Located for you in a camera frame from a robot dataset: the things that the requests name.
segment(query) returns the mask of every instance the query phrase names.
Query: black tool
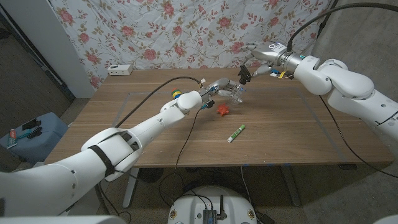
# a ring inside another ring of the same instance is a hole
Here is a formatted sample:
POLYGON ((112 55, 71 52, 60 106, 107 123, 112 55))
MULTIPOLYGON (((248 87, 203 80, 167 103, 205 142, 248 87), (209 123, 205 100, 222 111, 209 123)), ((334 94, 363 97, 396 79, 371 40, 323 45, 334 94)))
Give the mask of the black tool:
POLYGON ((32 129, 34 127, 40 126, 42 124, 41 121, 38 121, 36 118, 23 124, 22 125, 22 130, 26 130, 26 129, 32 129))
POLYGON ((34 138, 34 137, 36 137, 36 136, 39 136, 39 135, 42 134, 42 129, 43 129, 43 127, 39 126, 39 127, 35 128, 35 129, 32 131, 32 133, 30 133, 30 134, 29 134, 28 136, 26 136, 26 137, 29 138, 29 139, 32 139, 32 138, 34 138))
POLYGON ((246 66, 241 65, 241 71, 238 74, 241 78, 239 79, 240 84, 245 85, 246 82, 250 82, 251 79, 251 74, 248 70, 248 68, 246 68, 246 66))

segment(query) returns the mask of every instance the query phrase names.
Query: wire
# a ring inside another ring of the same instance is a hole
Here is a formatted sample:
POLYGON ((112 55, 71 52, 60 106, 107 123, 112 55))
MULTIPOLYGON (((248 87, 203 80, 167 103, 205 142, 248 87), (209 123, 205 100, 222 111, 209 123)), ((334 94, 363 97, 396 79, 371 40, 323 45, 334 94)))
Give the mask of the wire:
POLYGON ((209 202, 210 202, 210 209, 213 209, 213 202, 208 198, 208 197, 206 197, 206 196, 203 196, 203 195, 198 195, 198 194, 184 194, 184 195, 181 195, 181 197, 184 197, 184 196, 196 196, 196 197, 198 197, 198 198, 205 198, 205 199, 207 199, 207 200, 209 200, 209 202))
POLYGON ((313 19, 309 20, 306 22, 304 25, 302 25, 294 34, 290 37, 289 41, 287 42, 287 52, 292 51, 292 45, 293 45, 293 39, 302 31, 304 30, 307 26, 309 26, 311 23, 317 21, 318 19, 322 18, 323 16, 330 15, 336 11, 342 10, 342 9, 348 9, 348 8, 353 8, 353 7, 373 7, 373 8, 379 8, 379 9, 387 9, 391 11, 398 12, 398 7, 397 6, 391 6, 388 4, 381 4, 381 3, 369 3, 369 2, 362 2, 362 3, 352 3, 352 4, 345 4, 339 7, 336 7, 334 9, 330 9, 329 11, 326 11, 313 19))
MULTIPOLYGON (((122 174, 127 174, 127 175, 129 175, 130 177, 134 178, 135 180, 140 181, 140 182, 146 184, 146 186, 152 187, 153 189, 156 189, 156 190, 157 190, 157 188, 155 188, 154 186, 152 186, 150 183, 147 183, 147 182, 141 180, 140 178, 138 178, 138 177, 136 177, 136 176, 134 176, 134 175, 132 175, 132 174, 130 174, 130 173, 128 173, 128 172, 121 171, 121 170, 115 170, 115 172, 120 172, 120 173, 122 173, 122 174)), ((166 192, 164 192, 163 190, 160 190, 160 191, 161 191, 162 193, 164 193, 166 196, 168 196, 168 198, 171 199, 171 201, 173 201, 172 197, 170 197, 166 192)))
POLYGON ((206 202, 199 195, 197 195, 196 192, 194 192, 192 189, 191 189, 191 191, 194 193, 194 196, 197 196, 205 204, 205 209, 207 210, 206 202))
POLYGON ((347 143, 346 139, 344 138, 343 133, 341 132, 340 127, 338 126, 335 117, 333 116, 333 114, 332 114, 331 111, 329 110, 328 105, 325 103, 325 101, 323 100, 322 96, 319 96, 319 97, 321 98, 322 103, 325 105, 326 109, 328 110, 328 112, 329 112, 331 118, 332 118, 333 121, 335 122, 335 125, 336 125, 336 127, 337 127, 337 130, 338 130, 338 132, 340 133, 340 136, 341 136, 342 140, 344 141, 344 143, 346 144, 346 146, 348 147, 348 149, 350 149, 350 151, 351 151, 359 160, 361 160, 363 163, 365 163, 365 164, 368 165, 369 167, 373 168, 374 170, 379 171, 379 172, 381 172, 381 173, 383 173, 383 174, 389 175, 389 176, 391 176, 391 177, 398 178, 398 176, 396 176, 396 175, 394 175, 394 174, 389 174, 389 173, 387 173, 387 172, 384 172, 383 170, 380 170, 380 169, 378 169, 378 168, 375 168, 374 166, 372 166, 371 164, 369 164, 368 162, 366 162, 366 161, 365 161, 364 159, 362 159, 359 155, 357 155, 357 153, 355 153, 355 152, 353 151, 353 149, 349 146, 349 144, 347 143))
POLYGON ((95 189, 95 194, 98 197, 99 204, 104 208, 105 215, 110 215, 110 212, 109 212, 107 206, 105 205, 104 198, 101 196, 101 185, 100 185, 100 183, 96 184, 94 189, 95 189))
POLYGON ((99 188, 99 191, 100 191, 100 192, 102 193, 102 195, 104 196, 104 198, 106 199, 106 201, 111 205, 111 207, 112 207, 113 210, 118 214, 119 217, 120 217, 120 214, 123 214, 123 213, 126 213, 126 214, 129 215, 129 221, 128 221, 128 223, 130 223, 130 222, 131 222, 131 213, 129 213, 129 212, 127 212, 127 211, 119 212, 119 211, 116 209, 116 207, 112 204, 112 202, 110 201, 110 199, 106 196, 104 190, 103 190, 102 187, 101 187, 101 184, 98 184, 98 188, 99 188))
POLYGON ((170 177, 171 175, 178 175, 178 176, 180 177, 180 179, 181 179, 182 184, 185 186, 185 182, 184 182, 184 180, 182 179, 182 176, 181 176, 180 174, 171 173, 171 174, 165 176, 165 177, 160 181, 160 184, 159 184, 159 195, 160 195, 160 197, 162 198, 163 202, 164 202, 166 205, 168 205, 169 207, 171 207, 172 205, 169 205, 169 203, 167 203, 167 202, 164 200, 163 195, 162 195, 162 193, 161 193, 161 188, 162 188, 163 181, 164 181, 166 178, 170 177))
POLYGON ((168 81, 166 81, 165 83, 161 84, 159 87, 157 87, 154 91, 152 91, 151 93, 149 93, 134 109, 132 109, 132 111, 130 111, 129 114, 127 114, 116 126, 115 128, 118 128, 120 125, 123 124, 123 122, 125 122, 145 101, 148 100, 148 98, 150 96, 152 96, 157 90, 161 89, 163 86, 165 86, 166 84, 168 84, 171 81, 177 80, 177 79, 183 79, 183 78, 187 78, 187 79, 191 79, 191 80, 195 80, 198 84, 200 84, 200 81, 197 80, 196 78, 192 78, 192 77, 175 77, 172 78, 168 81))
POLYGON ((250 204, 252 204, 248 186, 246 185, 246 181, 244 181, 243 168, 242 167, 241 167, 241 174, 242 174, 242 180, 243 180, 243 183, 244 183, 244 187, 246 188, 246 192, 248 193, 248 196, 249 196, 249 202, 250 202, 250 204))
POLYGON ((187 142, 188 142, 188 140, 189 140, 189 137, 191 136, 191 133, 192 133, 193 127, 194 127, 194 125, 195 125, 195 121, 197 120, 197 116, 198 116, 198 114, 199 114, 199 111, 201 111, 201 109, 199 109, 198 112, 196 113, 195 119, 193 119, 193 124, 192 124, 191 131, 189 132, 189 135, 188 135, 188 137, 187 137, 187 140, 185 141, 184 145, 182 146, 182 148, 181 148, 181 150, 180 150, 180 153, 178 154, 177 161, 175 162, 174 174, 175 174, 176 171, 177 171, 177 164, 178 164, 178 161, 180 160, 181 153, 182 153, 182 151, 184 150, 184 147, 185 147, 185 145, 187 144, 187 142))

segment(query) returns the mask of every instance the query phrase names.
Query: power strip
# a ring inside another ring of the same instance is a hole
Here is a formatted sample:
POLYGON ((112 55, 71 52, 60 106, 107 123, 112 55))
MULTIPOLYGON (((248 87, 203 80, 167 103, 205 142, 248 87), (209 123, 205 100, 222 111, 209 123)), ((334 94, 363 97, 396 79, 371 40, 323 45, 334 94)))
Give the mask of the power strip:
POLYGON ((110 65, 108 73, 110 75, 130 75, 132 72, 132 65, 110 65))

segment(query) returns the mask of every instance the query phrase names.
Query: black cable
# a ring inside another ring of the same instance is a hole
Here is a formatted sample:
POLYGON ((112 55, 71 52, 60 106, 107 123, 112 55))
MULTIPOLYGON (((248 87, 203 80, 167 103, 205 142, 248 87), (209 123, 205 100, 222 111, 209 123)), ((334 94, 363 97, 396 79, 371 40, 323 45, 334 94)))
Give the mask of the black cable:
POLYGON ((123 213, 128 214, 128 215, 129 215, 129 221, 128 221, 128 223, 130 223, 130 222, 131 222, 131 214, 130 214, 129 212, 127 212, 127 211, 119 212, 119 211, 116 209, 116 207, 113 205, 113 203, 110 201, 110 199, 106 196, 104 190, 103 190, 102 187, 101 187, 101 184, 98 184, 98 186, 99 186, 100 192, 102 193, 102 195, 104 196, 104 198, 106 199, 106 201, 111 205, 111 207, 113 208, 113 210, 118 214, 118 216, 120 217, 120 214, 123 214, 123 213))
POLYGON ((194 192, 192 189, 191 189, 191 191, 194 193, 193 195, 194 196, 197 196, 204 204, 205 204, 205 209, 207 210, 207 204, 206 204, 206 202, 199 196, 199 195, 197 195, 197 193, 196 192, 194 192))
MULTIPOLYGON (((332 3, 331 6, 330 6, 330 9, 334 9, 334 8, 336 7, 337 3, 338 3, 338 0, 334 0, 333 3, 332 3)), ((318 30, 317 38, 318 38, 319 35, 321 34, 323 28, 325 28, 326 23, 327 23, 328 20, 329 20, 329 17, 330 17, 330 14, 327 15, 327 16, 325 17, 325 19, 323 20, 323 22, 319 25, 319 30, 318 30)))
POLYGON ((380 169, 378 169, 378 168, 372 166, 371 164, 369 164, 368 162, 366 162, 365 160, 363 160, 359 155, 357 155, 357 153, 355 153, 355 152, 353 151, 353 149, 348 145, 346 139, 344 138, 343 133, 341 132, 340 127, 338 126, 335 117, 333 116, 333 114, 332 114, 331 111, 329 110, 328 105, 325 103, 325 101, 323 100, 322 96, 319 96, 319 97, 321 98, 322 103, 326 106, 326 109, 328 110, 328 112, 329 112, 331 118, 332 118, 333 121, 335 122, 335 125, 336 125, 336 127, 337 127, 337 130, 338 130, 338 132, 340 133, 340 136, 341 136, 342 140, 344 141, 344 143, 346 144, 346 146, 348 147, 348 149, 350 149, 350 151, 351 151, 359 160, 361 160, 363 163, 365 163, 365 164, 368 165, 369 167, 373 168, 374 170, 379 171, 379 172, 381 172, 381 173, 383 173, 383 174, 389 175, 389 176, 391 176, 391 177, 398 178, 398 176, 396 176, 396 175, 394 175, 394 174, 389 174, 389 173, 387 173, 387 172, 384 172, 383 170, 380 170, 380 169))
POLYGON ((169 81, 166 81, 165 83, 161 84, 159 87, 157 87, 154 91, 152 91, 151 93, 149 93, 149 95, 147 95, 147 97, 145 97, 145 99, 143 99, 134 109, 132 109, 132 111, 130 111, 129 114, 127 114, 116 126, 115 128, 118 128, 120 125, 123 124, 123 122, 125 122, 145 101, 148 100, 148 98, 150 96, 152 96, 157 90, 161 89, 163 86, 165 86, 166 84, 168 84, 171 81, 177 80, 177 79, 182 79, 182 78, 187 78, 187 79, 191 79, 191 80, 195 80, 198 84, 200 84, 200 81, 197 80, 196 78, 192 78, 192 77, 175 77, 170 79, 169 81))
MULTIPOLYGON (((193 127, 194 127, 194 125, 195 125, 195 121, 197 120, 197 116, 198 116, 198 114, 199 114, 199 111, 201 111, 201 109, 199 109, 198 112, 196 113, 195 119, 193 119, 193 124, 192 124, 191 131, 189 132, 189 135, 188 135, 188 137, 187 137, 187 140, 185 141, 184 145, 182 146, 182 148, 181 148, 181 150, 180 150, 180 153, 178 154, 177 161, 175 162, 174 174, 175 174, 176 171, 177 171, 177 164, 178 164, 178 161, 180 160, 181 153, 182 153, 182 151, 184 150, 184 147, 185 147, 185 145, 187 144, 187 142, 188 142, 188 140, 189 140, 189 137, 191 136, 191 133, 192 133, 193 127)), ((174 185, 174 190, 173 190, 173 195, 172 195, 173 200, 174 200, 174 192, 175 192, 175 185, 174 185)))
POLYGON ((169 206, 169 207, 171 207, 172 205, 169 205, 169 203, 167 203, 167 202, 165 201, 165 199, 163 198, 163 195, 162 195, 162 192, 161 192, 161 188, 162 188, 163 181, 164 181, 165 179, 167 179, 168 177, 170 177, 171 175, 178 175, 178 176, 180 177, 180 179, 181 179, 182 184, 185 186, 185 182, 184 182, 184 180, 182 179, 182 176, 181 176, 180 174, 173 174, 173 173, 171 173, 171 174, 169 174, 169 175, 166 175, 166 176, 160 181, 160 184, 159 184, 159 195, 160 195, 160 197, 162 198, 163 202, 164 202, 167 206, 169 206))
POLYGON ((109 212, 107 206, 105 205, 104 198, 101 196, 101 186, 100 186, 100 184, 101 183, 98 183, 98 184, 95 185, 95 187, 94 187, 95 194, 98 197, 99 204, 104 208, 105 215, 110 215, 110 212, 109 212))
POLYGON ((379 9, 387 9, 387 10, 392 10, 395 12, 398 12, 398 7, 397 6, 391 6, 388 4, 381 4, 381 3, 370 3, 370 2, 362 2, 362 3, 352 3, 352 4, 345 4, 342 6, 338 6, 334 9, 330 9, 329 11, 326 11, 313 19, 309 20, 306 22, 304 25, 302 25, 294 34, 291 36, 289 41, 287 42, 287 52, 292 51, 292 45, 293 45, 293 39, 296 37, 302 30, 304 30, 307 26, 309 26, 311 23, 317 21, 318 19, 322 18, 323 16, 330 15, 336 11, 342 10, 342 9, 348 9, 348 8, 353 8, 353 7, 374 7, 374 8, 379 8, 379 9))
POLYGON ((181 197, 184 197, 184 196, 196 196, 196 197, 198 197, 198 198, 205 198, 205 199, 207 199, 207 200, 209 200, 209 202, 210 202, 210 209, 213 209, 213 202, 208 198, 208 197, 206 197, 206 196, 203 196, 203 195, 198 195, 198 194, 184 194, 184 195, 181 195, 181 197))
MULTIPOLYGON (((115 172, 120 172, 120 173, 122 173, 122 174, 127 174, 127 175, 129 175, 130 177, 134 178, 135 180, 140 181, 140 182, 146 184, 147 186, 152 187, 152 188, 154 188, 154 189, 157 190, 157 188, 155 188, 154 186, 152 186, 150 183, 147 183, 147 182, 141 180, 140 178, 138 178, 138 177, 136 177, 136 176, 134 176, 134 175, 132 175, 132 174, 130 174, 130 173, 128 173, 128 172, 121 171, 121 170, 115 170, 115 172)), ((170 197, 166 192, 164 192, 163 190, 160 190, 160 191, 162 191, 162 193, 164 193, 166 196, 168 196, 169 199, 171 199, 172 202, 174 202, 173 198, 170 197)))

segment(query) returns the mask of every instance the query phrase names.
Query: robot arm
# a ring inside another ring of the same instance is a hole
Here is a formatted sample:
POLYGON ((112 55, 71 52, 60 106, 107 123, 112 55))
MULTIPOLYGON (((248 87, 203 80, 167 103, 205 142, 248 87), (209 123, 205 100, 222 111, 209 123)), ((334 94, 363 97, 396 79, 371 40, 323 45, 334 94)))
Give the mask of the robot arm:
POLYGON ((375 90, 368 77, 349 71, 343 62, 331 59, 319 66, 319 58, 289 53, 277 42, 251 42, 243 50, 250 50, 252 56, 243 60, 240 83, 250 82, 252 77, 280 66, 293 74, 310 93, 331 92, 328 103, 334 109, 361 118, 398 140, 398 103, 375 90), (250 57, 267 61, 267 64, 250 74, 244 66, 250 57))
POLYGON ((231 96, 235 87, 235 82, 222 78, 205 89, 182 94, 166 103, 159 114, 131 129, 105 129, 84 143, 74 156, 15 173, 0 172, 4 216, 61 214, 102 179, 112 181, 122 175, 115 170, 129 170, 149 143, 191 109, 202 103, 210 105, 213 95, 231 96))

